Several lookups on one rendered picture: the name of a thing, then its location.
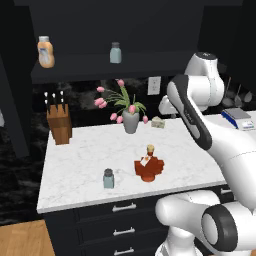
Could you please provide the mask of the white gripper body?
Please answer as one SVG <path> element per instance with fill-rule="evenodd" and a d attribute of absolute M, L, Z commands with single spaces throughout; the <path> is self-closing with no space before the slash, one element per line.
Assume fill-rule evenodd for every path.
<path fill-rule="evenodd" d="M 174 106 L 170 103 L 167 95 L 165 95 L 160 101 L 158 109 L 162 115 L 172 115 L 177 113 Z"/>

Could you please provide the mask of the red maple-leaf syrup bottle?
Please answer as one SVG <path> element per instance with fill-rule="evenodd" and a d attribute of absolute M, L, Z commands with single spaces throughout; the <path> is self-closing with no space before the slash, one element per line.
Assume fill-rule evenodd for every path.
<path fill-rule="evenodd" d="M 154 150 L 155 147 L 152 144 L 148 144 L 147 154 L 134 162 L 135 173 L 144 182 L 153 182 L 155 176 L 161 174 L 164 169 L 164 161 L 154 156 Z"/>

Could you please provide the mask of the grey-capped glass shaker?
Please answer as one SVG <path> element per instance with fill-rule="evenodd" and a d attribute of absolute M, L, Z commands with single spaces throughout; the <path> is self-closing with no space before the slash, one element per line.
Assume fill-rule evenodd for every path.
<path fill-rule="evenodd" d="M 120 64 L 122 61 L 122 53 L 120 49 L 120 44 L 118 42 L 112 43 L 112 48 L 110 50 L 110 62 L 112 64 Z"/>
<path fill-rule="evenodd" d="M 107 168 L 104 170 L 103 186 L 109 189 L 114 188 L 114 174 L 112 169 Z"/>

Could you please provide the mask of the orange condiment bottle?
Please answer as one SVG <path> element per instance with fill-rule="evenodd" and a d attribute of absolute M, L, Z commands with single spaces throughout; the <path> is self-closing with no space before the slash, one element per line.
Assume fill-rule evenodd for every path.
<path fill-rule="evenodd" d="M 53 46 L 48 36 L 40 36 L 37 44 L 39 63 L 43 68 L 52 68 L 55 65 Z"/>

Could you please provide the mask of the dark cabinet door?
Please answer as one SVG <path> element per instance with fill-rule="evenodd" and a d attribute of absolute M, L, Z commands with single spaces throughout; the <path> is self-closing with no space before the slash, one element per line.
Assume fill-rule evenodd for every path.
<path fill-rule="evenodd" d="M 36 42 L 28 6 L 0 0 L 0 110 L 17 158 L 30 154 Z"/>

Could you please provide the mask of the grey vase with pink tulips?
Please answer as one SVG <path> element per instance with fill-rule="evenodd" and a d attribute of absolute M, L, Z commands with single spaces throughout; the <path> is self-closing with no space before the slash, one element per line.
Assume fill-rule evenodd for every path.
<path fill-rule="evenodd" d="M 107 98 L 97 98 L 94 100 L 94 105 L 99 109 L 106 108 L 109 103 L 113 103 L 114 106 L 119 106 L 120 110 L 112 113 L 110 116 L 111 121 L 115 121 L 117 124 L 122 124 L 127 134 L 134 134 L 137 130 L 139 119 L 142 119 L 144 123 L 148 122 L 146 115 L 146 107 L 136 101 L 136 96 L 133 96 L 133 100 L 130 100 L 125 83 L 122 79 L 116 80 L 120 92 L 115 92 L 110 89 L 106 89 L 103 86 L 99 86 L 97 91 L 99 93 L 108 92 Z"/>

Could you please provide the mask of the hanging grey ladle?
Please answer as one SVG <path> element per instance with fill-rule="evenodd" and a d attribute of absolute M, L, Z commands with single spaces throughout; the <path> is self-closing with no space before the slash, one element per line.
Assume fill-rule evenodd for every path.
<path fill-rule="evenodd" d="M 228 83 L 227 83 L 227 86 L 226 86 L 227 90 L 229 89 L 230 82 L 231 82 L 231 79 L 228 79 Z M 233 101 L 230 98 L 227 97 L 227 90 L 224 93 L 224 96 L 223 96 L 223 99 L 222 99 L 222 105 L 224 107 L 231 107 L 232 104 L 233 104 Z"/>

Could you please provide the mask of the blue kitchen scale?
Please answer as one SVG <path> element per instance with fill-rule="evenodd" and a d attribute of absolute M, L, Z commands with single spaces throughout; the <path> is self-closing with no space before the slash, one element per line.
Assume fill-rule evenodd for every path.
<path fill-rule="evenodd" d="M 224 109 L 221 112 L 221 115 L 236 129 L 243 131 L 256 129 L 256 125 L 254 124 L 251 116 L 241 108 Z"/>

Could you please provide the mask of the wooden knife block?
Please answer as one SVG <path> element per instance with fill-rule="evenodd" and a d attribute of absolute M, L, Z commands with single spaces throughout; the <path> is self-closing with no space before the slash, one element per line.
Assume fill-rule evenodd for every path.
<path fill-rule="evenodd" d="M 72 124 L 68 104 L 64 101 L 64 92 L 60 97 L 55 93 L 44 93 L 46 118 L 56 145 L 68 144 L 72 138 Z"/>

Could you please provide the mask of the dark drawer front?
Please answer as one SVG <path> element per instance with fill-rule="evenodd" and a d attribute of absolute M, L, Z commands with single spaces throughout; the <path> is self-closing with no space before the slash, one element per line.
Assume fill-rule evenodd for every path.
<path fill-rule="evenodd" d="M 135 252 L 124 254 L 122 256 L 138 256 L 139 254 L 144 254 L 147 256 L 154 256 L 155 251 L 160 245 L 157 241 L 108 241 L 101 242 L 92 245 L 86 245 L 81 248 L 83 256 L 113 256 L 114 251 L 128 250 L 132 247 Z"/>
<path fill-rule="evenodd" d="M 79 223 L 82 221 L 87 221 L 93 218 L 100 218 L 102 216 L 107 216 L 114 213 L 121 213 L 121 212 L 134 211 L 134 210 L 153 209 L 159 198 L 160 196 L 157 195 L 157 196 L 133 198 L 133 199 L 124 200 L 124 201 L 110 202 L 105 204 L 98 204 L 98 205 L 76 208 L 74 210 L 75 219 L 76 219 L 76 222 Z M 114 205 L 120 207 L 120 206 L 128 206 L 131 203 L 136 204 L 137 208 L 133 210 L 112 212 L 112 208 Z"/>
<path fill-rule="evenodd" d="M 82 245 L 86 242 L 104 238 L 121 237 L 123 235 L 113 236 L 114 230 L 123 231 L 128 230 L 131 227 L 136 230 L 135 233 L 131 234 L 138 234 L 140 232 L 151 230 L 166 230 L 166 227 L 153 215 L 146 217 L 120 217 L 98 220 L 95 222 L 83 223 L 79 227 L 79 244 Z"/>

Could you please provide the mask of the white wall socket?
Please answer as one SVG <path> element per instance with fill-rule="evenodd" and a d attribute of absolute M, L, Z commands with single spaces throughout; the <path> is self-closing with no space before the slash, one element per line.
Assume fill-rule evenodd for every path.
<path fill-rule="evenodd" d="M 148 94 L 159 95 L 160 94 L 161 77 L 149 77 L 148 78 Z"/>

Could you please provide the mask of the dark open wall cabinet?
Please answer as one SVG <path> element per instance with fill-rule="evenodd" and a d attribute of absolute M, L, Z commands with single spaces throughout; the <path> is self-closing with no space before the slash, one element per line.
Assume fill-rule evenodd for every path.
<path fill-rule="evenodd" d="M 15 0 L 30 9 L 34 35 L 47 35 L 55 66 L 36 64 L 32 82 L 173 75 L 197 51 L 225 66 L 244 0 Z M 110 62 L 118 42 L 120 64 Z"/>

